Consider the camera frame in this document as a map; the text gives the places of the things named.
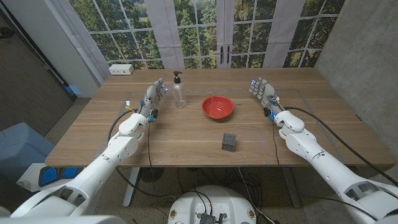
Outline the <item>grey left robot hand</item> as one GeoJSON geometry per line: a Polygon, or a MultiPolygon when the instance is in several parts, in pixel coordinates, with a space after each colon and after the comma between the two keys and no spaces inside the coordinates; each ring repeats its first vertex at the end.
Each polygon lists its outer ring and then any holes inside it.
{"type": "Polygon", "coordinates": [[[144,95],[143,104],[139,110],[139,114],[149,119],[152,112],[158,109],[159,103],[166,92],[167,89],[164,85],[163,78],[160,78],[153,84],[149,85],[144,95]]]}

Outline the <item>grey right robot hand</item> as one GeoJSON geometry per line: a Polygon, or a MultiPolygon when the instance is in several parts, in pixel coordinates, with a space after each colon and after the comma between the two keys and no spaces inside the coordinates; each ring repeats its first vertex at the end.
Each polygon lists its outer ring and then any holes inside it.
{"type": "Polygon", "coordinates": [[[280,104],[279,97],[275,93],[274,87],[262,77],[251,82],[249,92],[260,101],[264,116],[271,121],[275,120],[276,115],[284,110],[280,104]]]}

